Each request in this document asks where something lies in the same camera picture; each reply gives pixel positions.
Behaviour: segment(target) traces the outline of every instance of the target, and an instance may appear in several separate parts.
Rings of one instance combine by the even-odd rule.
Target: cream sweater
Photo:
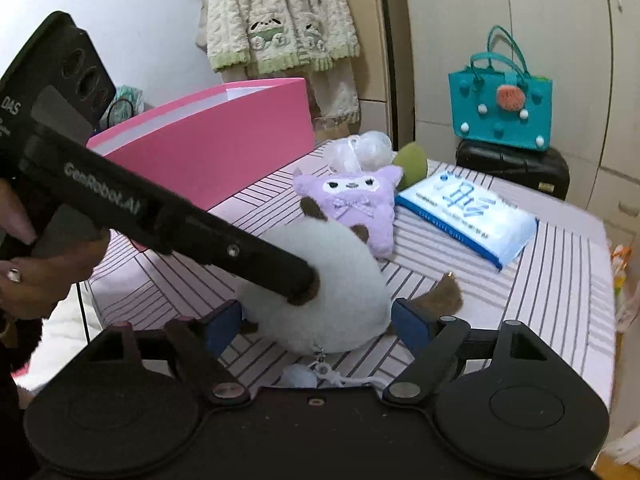
[[[209,0],[207,55],[216,72],[324,71],[360,45],[346,0]]]

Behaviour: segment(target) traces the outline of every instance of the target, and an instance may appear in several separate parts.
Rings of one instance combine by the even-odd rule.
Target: black case
[[[553,148],[546,152],[533,152],[478,140],[463,140],[456,150],[456,164],[560,200],[566,198],[569,189],[569,167],[558,150]]]

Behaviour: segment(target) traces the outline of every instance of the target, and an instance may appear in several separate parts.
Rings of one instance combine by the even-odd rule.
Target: person
[[[23,243],[36,241],[20,199],[1,179],[0,227]],[[103,230],[97,240],[79,243],[58,256],[0,261],[0,478],[22,480],[38,470],[22,429],[22,410],[11,373],[28,362],[38,345],[42,319],[66,298],[73,284],[91,276],[109,241],[110,232]]]

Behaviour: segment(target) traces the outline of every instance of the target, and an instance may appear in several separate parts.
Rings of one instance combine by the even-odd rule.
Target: human hand
[[[36,239],[20,199],[5,180],[0,180],[0,227],[23,243],[32,244]],[[99,239],[81,242],[60,256],[0,261],[0,308],[15,319],[49,317],[69,294],[71,285],[91,276],[104,258],[109,240],[110,232],[104,230]],[[20,271],[20,283],[6,277],[9,269]]]

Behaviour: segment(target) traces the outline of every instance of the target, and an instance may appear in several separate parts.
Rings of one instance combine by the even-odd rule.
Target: blue and white package
[[[531,213],[451,171],[443,171],[396,196],[404,206],[443,230],[498,269],[513,260],[536,233]]]

